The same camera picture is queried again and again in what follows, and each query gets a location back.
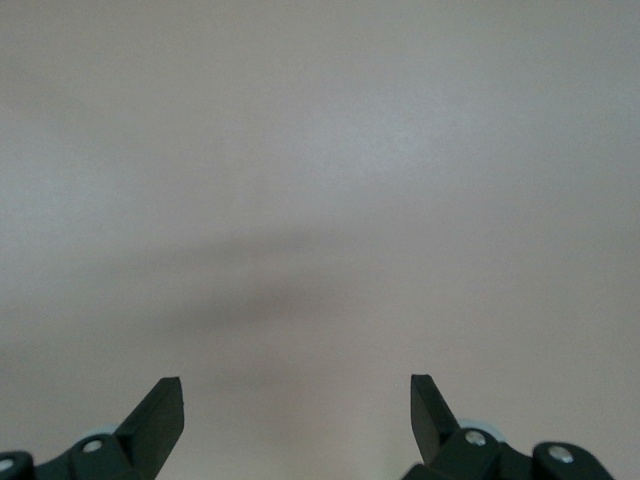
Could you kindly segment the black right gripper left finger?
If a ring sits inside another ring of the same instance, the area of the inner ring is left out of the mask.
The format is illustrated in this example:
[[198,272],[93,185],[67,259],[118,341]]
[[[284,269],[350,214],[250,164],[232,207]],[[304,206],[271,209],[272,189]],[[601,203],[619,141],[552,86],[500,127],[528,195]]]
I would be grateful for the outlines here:
[[88,436],[43,464],[26,451],[1,454],[3,479],[155,479],[184,430],[178,377],[160,379],[112,433]]

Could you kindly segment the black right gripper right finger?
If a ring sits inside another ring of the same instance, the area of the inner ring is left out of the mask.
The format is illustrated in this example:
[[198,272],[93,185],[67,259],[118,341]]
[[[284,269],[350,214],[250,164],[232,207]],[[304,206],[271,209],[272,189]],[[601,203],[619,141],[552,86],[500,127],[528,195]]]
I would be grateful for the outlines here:
[[406,472],[406,479],[613,479],[577,445],[541,442],[525,455],[485,428],[461,426],[429,375],[412,375],[410,394],[411,427],[422,462]]

